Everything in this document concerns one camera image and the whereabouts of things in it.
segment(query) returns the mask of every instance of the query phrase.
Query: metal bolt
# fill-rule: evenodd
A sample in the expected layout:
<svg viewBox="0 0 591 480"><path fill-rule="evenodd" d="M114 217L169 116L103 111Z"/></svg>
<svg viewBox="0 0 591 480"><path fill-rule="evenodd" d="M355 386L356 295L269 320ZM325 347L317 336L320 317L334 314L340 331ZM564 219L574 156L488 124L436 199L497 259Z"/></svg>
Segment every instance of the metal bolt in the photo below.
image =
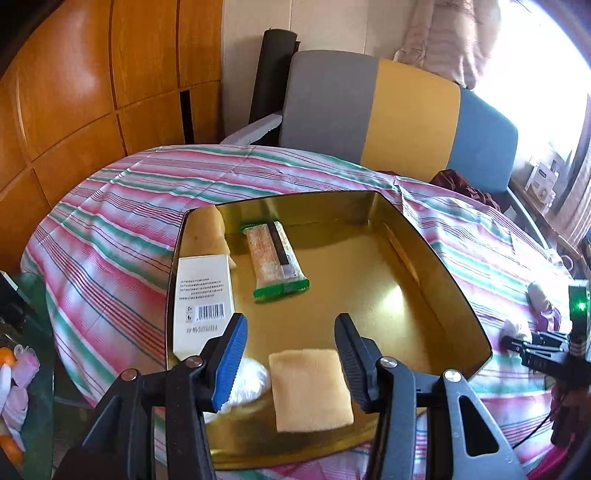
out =
<svg viewBox="0 0 591 480"><path fill-rule="evenodd" d="M198 355L190 356L185 359L185 365L189 368L197 368L203 365L203 358Z"/></svg>
<svg viewBox="0 0 591 480"><path fill-rule="evenodd" d="M396 365L398 365L398 361L391 356L383 356L379 359L379 364L385 368L394 368Z"/></svg>
<svg viewBox="0 0 591 480"><path fill-rule="evenodd" d="M462 374L457 370L445 370L443 376L450 382L457 383L462 379Z"/></svg>
<svg viewBox="0 0 591 480"><path fill-rule="evenodd" d="M121 378L126 382L131 382L138 378L138 371L135 368L128 368L121 374Z"/></svg>

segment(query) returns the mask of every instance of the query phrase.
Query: chair armrest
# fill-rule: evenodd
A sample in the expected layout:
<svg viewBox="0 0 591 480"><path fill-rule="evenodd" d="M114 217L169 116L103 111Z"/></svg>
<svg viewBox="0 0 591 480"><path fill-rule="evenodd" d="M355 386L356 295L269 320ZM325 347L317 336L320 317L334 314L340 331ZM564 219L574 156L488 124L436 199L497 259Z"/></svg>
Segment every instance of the chair armrest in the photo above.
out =
<svg viewBox="0 0 591 480"><path fill-rule="evenodd" d="M531 217L531 215L528 213L527 210L525 210L525 207L522 205L519 199L515 196L515 193L513 193L513 191L509 187L507 187L507 194L509 204L513 207L513 210L516 211L517 215L520 216L525 222L526 227L528 229L528 233L536 242L538 242L542 246L542 248L548 249L548 244L542 236L542 232L540 232L540 229L534 223L534 220Z"/></svg>
<svg viewBox="0 0 591 480"><path fill-rule="evenodd" d="M251 145L281 125L282 120L281 112L264 116L260 120L241 128L238 132L228 135L220 142L220 145Z"/></svg>

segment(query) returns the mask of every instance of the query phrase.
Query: gold tray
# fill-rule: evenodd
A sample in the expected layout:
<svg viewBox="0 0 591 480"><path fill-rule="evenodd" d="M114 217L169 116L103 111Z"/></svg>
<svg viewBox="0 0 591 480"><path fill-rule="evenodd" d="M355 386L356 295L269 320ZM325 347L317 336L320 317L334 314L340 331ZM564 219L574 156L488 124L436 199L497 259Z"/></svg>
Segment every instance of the gold tray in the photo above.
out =
<svg viewBox="0 0 591 480"><path fill-rule="evenodd" d="M335 348L335 317L348 312L362 336L411 369L441 374L455 368L470 378L491 357L491 345L470 304L414 227L377 192L318 192L272 196L217 206L237 264L234 304L248 319L244 355L268 367L286 349ZM167 368L172 353L174 291L179 257L193 255L178 235L168 285ZM310 288L257 304L247 223L279 220ZM328 432L277 433L271 392L207 425L216 469L261 468L344 450L374 436L377 416L353 403L355 423Z"/></svg>

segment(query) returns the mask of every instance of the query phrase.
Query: multicolored chair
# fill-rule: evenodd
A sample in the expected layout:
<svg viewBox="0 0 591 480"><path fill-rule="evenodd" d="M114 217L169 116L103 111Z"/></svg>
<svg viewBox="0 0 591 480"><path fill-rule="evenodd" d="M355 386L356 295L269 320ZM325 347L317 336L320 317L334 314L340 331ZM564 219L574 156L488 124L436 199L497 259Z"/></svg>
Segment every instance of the multicolored chair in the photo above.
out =
<svg viewBox="0 0 591 480"><path fill-rule="evenodd" d="M281 125L279 146L332 155L372 170L430 181L447 168L504 197L547 244L508 188L517 129L474 93L391 60L333 50L296 53L282 112L230 135L248 145Z"/></svg>

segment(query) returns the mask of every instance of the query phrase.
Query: tablecloth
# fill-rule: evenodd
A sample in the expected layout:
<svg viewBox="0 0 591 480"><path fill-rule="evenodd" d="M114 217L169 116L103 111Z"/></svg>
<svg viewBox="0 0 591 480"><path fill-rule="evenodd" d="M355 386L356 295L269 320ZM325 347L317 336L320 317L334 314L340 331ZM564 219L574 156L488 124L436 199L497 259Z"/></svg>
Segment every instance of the tablecloth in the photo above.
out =
<svg viewBox="0 0 591 480"><path fill-rule="evenodd" d="M83 395L96 404L124 369L164 369L168 274L183 213L211 203L319 190L377 190L427 240L470 301L493 346L471 385L509 442L548 413L541 374L499 353L509 318L534 327L526 297L532 280L568 315L569 275L496 210L419 181L367 170L326 155L271 147L183 145L130 155L80 183L41 221L21 269L42 275L56 348ZM156 455L164 460L163 420ZM550 447L546 424L517 450L525 469ZM361 478L369 444L306 463L221 478ZM415 477L424 476L426 425L419 419Z"/></svg>

